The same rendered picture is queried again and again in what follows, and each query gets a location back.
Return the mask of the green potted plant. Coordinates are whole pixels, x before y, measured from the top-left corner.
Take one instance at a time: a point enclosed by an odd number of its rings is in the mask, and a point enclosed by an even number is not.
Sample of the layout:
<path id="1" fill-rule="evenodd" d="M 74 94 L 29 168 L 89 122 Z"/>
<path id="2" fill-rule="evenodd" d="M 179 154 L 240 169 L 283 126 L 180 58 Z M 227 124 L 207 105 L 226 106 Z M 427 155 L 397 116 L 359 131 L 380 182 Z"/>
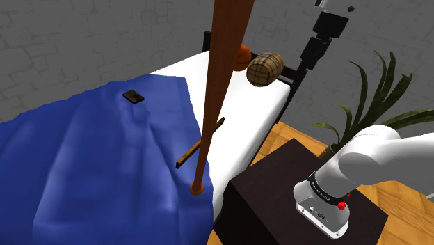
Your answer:
<path id="1" fill-rule="evenodd" d="M 344 133 L 337 136 L 337 142 L 331 143 L 327 148 L 319 154 L 319 159 L 328 161 L 339 150 L 341 150 L 358 132 L 362 129 L 372 126 L 386 111 L 407 91 L 412 74 L 403 75 L 399 82 L 394 85 L 394 75 L 396 69 L 396 57 L 393 52 L 389 53 L 390 62 L 386 63 L 383 57 L 380 57 L 382 62 L 382 74 L 378 83 L 377 89 L 372 98 L 372 102 L 365 111 L 364 106 L 367 100 L 368 79 L 365 70 L 358 66 L 361 76 L 361 91 L 360 98 L 355 114 L 344 104 L 338 106 L 344 110 L 346 114 L 346 124 Z M 382 124 L 392 129 L 400 129 L 403 127 L 416 125 L 420 123 L 434 122 L 434 109 L 416 109 L 394 116 Z"/>

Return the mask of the tan plaid bolster pillow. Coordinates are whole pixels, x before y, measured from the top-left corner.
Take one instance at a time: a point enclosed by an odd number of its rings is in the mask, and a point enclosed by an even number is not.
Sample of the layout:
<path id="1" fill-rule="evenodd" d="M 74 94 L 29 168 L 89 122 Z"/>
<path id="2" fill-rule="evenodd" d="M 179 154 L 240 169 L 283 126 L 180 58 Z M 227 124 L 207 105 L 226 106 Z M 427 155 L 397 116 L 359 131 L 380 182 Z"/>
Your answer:
<path id="1" fill-rule="evenodd" d="M 264 52 L 254 58 L 247 67 L 246 78 L 256 87 L 273 83 L 284 69 L 284 60 L 276 52 Z"/>

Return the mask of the brown wooden baseball bat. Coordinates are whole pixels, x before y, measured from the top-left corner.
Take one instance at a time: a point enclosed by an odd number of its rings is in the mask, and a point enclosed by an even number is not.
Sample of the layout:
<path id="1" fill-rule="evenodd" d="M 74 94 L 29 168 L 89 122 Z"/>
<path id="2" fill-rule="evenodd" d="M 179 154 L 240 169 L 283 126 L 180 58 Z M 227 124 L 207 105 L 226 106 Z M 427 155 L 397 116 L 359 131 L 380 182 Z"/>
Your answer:
<path id="1" fill-rule="evenodd" d="M 203 192 L 203 174 L 211 139 L 230 84 L 236 58 L 255 0 L 214 0 L 202 137 L 190 192 Z"/>

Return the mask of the blue blanket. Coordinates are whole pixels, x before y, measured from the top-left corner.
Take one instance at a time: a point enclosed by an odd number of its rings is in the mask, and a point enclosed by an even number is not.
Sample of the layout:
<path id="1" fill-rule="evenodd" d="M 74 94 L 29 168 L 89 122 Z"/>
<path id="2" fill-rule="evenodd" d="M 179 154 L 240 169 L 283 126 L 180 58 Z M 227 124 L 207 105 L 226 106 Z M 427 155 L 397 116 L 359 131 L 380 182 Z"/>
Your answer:
<path id="1" fill-rule="evenodd" d="M 185 78 L 152 74 L 0 123 L 0 245 L 206 245 L 210 177 L 175 168 L 200 136 Z"/>

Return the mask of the thin brown yellow stick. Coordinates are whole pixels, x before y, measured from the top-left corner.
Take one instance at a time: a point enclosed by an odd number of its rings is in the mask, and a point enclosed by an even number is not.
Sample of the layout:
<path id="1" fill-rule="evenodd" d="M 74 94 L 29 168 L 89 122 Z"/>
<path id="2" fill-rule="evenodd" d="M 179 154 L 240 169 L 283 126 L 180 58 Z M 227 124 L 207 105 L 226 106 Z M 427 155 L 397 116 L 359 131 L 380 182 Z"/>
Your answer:
<path id="1" fill-rule="evenodd" d="M 221 127 L 225 122 L 225 117 L 222 117 L 214 128 L 214 132 Z M 200 147 L 202 139 L 199 139 L 182 157 L 176 161 L 175 168 L 179 169 Z"/>

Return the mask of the orange basketball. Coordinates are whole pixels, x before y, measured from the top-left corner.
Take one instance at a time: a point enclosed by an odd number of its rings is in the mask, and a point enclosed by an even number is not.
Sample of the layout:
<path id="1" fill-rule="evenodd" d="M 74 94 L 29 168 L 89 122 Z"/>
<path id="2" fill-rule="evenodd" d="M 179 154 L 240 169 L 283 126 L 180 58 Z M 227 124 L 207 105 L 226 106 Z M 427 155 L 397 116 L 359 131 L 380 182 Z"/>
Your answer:
<path id="1" fill-rule="evenodd" d="M 250 64 L 252 59 L 252 54 L 246 45 L 241 45 L 239 49 L 239 54 L 236 58 L 236 62 L 233 67 L 233 71 L 245 70 Z"/>

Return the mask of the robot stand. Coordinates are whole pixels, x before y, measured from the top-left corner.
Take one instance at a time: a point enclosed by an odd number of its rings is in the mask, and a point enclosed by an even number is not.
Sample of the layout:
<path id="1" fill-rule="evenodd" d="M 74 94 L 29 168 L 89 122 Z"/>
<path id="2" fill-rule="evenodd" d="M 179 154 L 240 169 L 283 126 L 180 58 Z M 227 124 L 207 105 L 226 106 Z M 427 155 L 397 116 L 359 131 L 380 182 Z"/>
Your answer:
<path id="1" fill-rule="evenodd" d="M 296 209 L 294 186 L 323 165 L 291 139 L 232 178 L 214 231 L 223 245 L 376 245 L 388 215 L 357 190 L 348 199 L 349 227 L 332 240 Z"/>

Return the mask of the small dark brown flat object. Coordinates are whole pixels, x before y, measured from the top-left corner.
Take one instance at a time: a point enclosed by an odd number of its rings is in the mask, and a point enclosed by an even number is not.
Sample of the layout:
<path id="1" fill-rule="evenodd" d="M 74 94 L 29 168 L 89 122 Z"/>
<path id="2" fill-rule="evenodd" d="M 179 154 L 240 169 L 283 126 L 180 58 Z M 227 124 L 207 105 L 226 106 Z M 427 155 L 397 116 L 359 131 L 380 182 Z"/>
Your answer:
<path id="1" fill-rule="evenodd" d="M 132 104 L 137 104 L 144 100 L 144 97 L 135 90 L 128 90 L 127 92 L 123 93 L 122 96 Z"/>

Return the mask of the white bed with black frame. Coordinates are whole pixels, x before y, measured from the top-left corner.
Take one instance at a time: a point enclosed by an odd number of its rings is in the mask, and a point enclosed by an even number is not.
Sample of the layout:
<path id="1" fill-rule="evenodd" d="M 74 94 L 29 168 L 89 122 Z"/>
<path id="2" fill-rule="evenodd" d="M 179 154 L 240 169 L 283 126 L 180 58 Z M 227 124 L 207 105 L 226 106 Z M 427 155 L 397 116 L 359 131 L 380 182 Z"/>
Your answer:
<path id="1" fill-rule="evenodd" d="M 199 127 L 202 127 L 211 32 L 204 32 L 202 52 L 155 71 L 184 77 Z M 287 107 L 290 86 L 274 81 L 265 87 L 251 85 L 246 72 L 233 72 L 220 115 L 223 125 L 214 133 L 207 161 L 213 185 L 216 219 L 222 209 L 223 192 L 229 180 L 244 171 L 259 152 L 268 133 Z"/>

